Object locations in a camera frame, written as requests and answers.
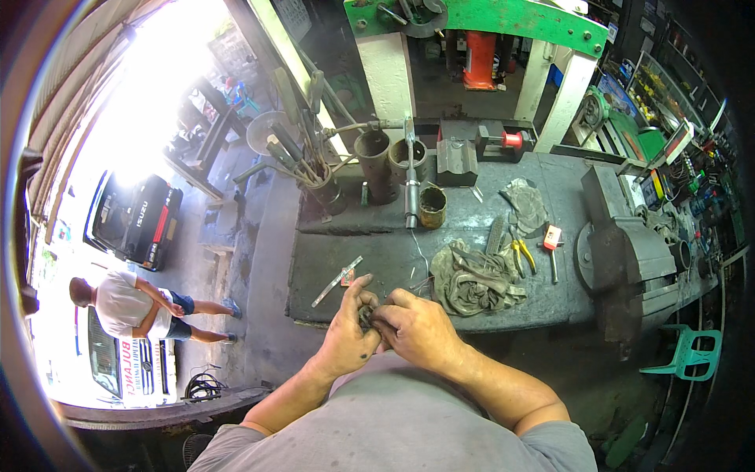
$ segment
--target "red cylinder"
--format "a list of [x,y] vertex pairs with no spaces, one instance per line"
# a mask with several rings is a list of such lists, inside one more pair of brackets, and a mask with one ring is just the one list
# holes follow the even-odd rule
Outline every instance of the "red cylinder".
[[522,149],[522,133],[508,134],[504,131],[501,133],[501,146],[512,147],[515,150]]
[[467,31],[467,66],[464,86],[477,90],[495,90],[493,84],[494,32]]

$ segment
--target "white pillar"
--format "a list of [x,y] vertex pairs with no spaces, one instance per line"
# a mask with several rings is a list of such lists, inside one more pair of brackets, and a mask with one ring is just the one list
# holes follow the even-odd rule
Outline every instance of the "white pillar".
[[[276,51],[278,51],[278,55],[288,67],[288,70],[291,71],[291,75],[296,80],[299,90],[306,97],[310,89],[310,74],[307,73],[307,68],[301,62],[299,54],[291,43],[291,38],[288,37],[283,23],[281,23],[278,14],[273,9],[273,4],[270,0],[248,0],[248,2],[254,14],[257,15],[262,28],[265,30],[265,34],[267,34]],[[322,123],[323,128],[336,127],[325,105],[322,103],[320,104],[320,114],[318,114],[317,118]],[[330,142],[333,144],[336,153],[344,155],[349,153],[340,136],[333,137],[330,139]]]
[[597,57],[587,56],[574,51],[564,71],[564,79],[561,82],[556,101],[548,114],[548,120],[540,132],[538,142],[535,144],[536,153],[549,153],[550,149],[561,144],[574,115],[579,109],[582,97],[590,84],[593,76]]
[[[357,38],[367,84],[379,119],[416,116],[406,36],[400,32]],[[386,130],[392,141],[404,138],[402,130]]]
[[543,96],[545,81],[548,79],[550,65],[553,62],[553,45],[539,39],[532,40],[527,69],[524,71],[522,90],[516,102],[514,119],[531,122]]

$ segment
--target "gray metal workbench top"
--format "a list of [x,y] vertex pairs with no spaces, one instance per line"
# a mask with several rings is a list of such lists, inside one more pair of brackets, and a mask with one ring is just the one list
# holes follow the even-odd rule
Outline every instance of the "gray metal workbench top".
[[[581,159],[541,153],[526,153],[518,164],[480,162],[477,186],[484,194],[480,203],[468,188],[445,188],[448,207],[441,228],[414,231],[429,261],[445,244],[464,239],[473,248],[484,250],[493,218],[513,211],[498,190],[517,177],[525,177],[540,189],[552,224],[563,230],[565,246],[556,250],[559,283],[552,283],[550,256],[535,245],[542,237],[527,239],[538,273],[519,285],[528,298],[520,305],[497,313],[481,313],[467,318],[452,316],[454,326],[466,332],[495,332],[560,323],[583,322],[593,317],[590,297],[575,272],[574,244],[587,223],[582,201],[581,177],[588,165]],[[349,196],[349,208],[323,223],[320,216],[303,208],[291,268],[288,315],[311,322],[330,322],[337,311],[344,288],[337,285],[316,307],[310,305],[342,267],[358,256],[364,261],[357,275],[373,273],[369,289],[382,300],[394,288],[408,289],[427,277],[427,270],[410,232],[404,228],[401,195],[389,205],[359,206],[356,191],[361,179],[341,178]],[[522,261],[529,271],[526,261]],[[414,268],[414,277],[410,279]],[[430,297],[427,289],[422,292]]]

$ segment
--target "green plastic chair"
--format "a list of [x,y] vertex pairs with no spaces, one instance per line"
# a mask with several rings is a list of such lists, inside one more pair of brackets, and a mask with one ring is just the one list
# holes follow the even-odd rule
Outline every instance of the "green plastic chair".
[[[687,325],[663,325],[662,329],[679,330],[679,341],[676,343],[676,351],[673,354],[671,364],[668,366],[645,367],[639,371],[643,374],[675,374],[678,378],[690,381],[706,381],[713,376],[718,366],[718,359],[721,355],[721,331],[710,329],[707,331],[692,331]],[[709,337],[715,340],[713,350],[692,349],[692,343],[700,337]],[[684,371],[687,366],[697,366],[700,364],[710,364],[707,372],[698,377],[685,375]]]

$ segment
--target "yellow-handled pliers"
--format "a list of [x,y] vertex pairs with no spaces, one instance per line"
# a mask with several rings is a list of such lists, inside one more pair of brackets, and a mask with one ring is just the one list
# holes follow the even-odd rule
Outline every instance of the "yellow-handled pliers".
[[524,257],[529,262],[529,266],[532,269],[532,275],[535,275],[536,273],[538,273],[537,269],[535,268],[535,259],[533,259],[532,254],[529,253],[527,245],[524,243],[524,239],[519,237],[519,233],[516,231],[516,228],[513,225],[509,226],[509,229],[511,230],[511,237],[513,239],[513,241],[511,242],[511,248],[516,253],[516,268],[519,271],[520,276],[522,276],[523,279],[526,278],[524,269],[522,269],[522,253],[524,253]]

